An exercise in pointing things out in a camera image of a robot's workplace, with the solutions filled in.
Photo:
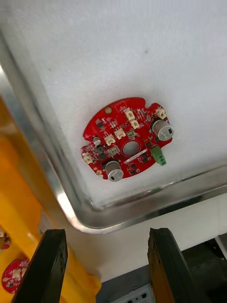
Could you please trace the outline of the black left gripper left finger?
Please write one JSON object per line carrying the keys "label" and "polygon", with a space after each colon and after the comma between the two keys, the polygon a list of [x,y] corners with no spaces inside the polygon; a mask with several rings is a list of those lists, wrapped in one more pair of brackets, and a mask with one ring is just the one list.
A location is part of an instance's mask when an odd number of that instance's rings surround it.
{"label": "black left gripper left finger", "polygon": [[65,230],[47,230],[30,260],[12,302],[58,303],[67,259]]}

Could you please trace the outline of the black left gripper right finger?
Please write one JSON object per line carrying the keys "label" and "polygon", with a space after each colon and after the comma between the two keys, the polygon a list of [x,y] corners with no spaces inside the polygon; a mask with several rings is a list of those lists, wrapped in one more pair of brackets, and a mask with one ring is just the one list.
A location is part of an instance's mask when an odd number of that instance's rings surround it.
{"label": "black left gripper right finger", "polygon": [[184,257],[168,228],[150,229],[149,278],[157,303],[200,303]]}

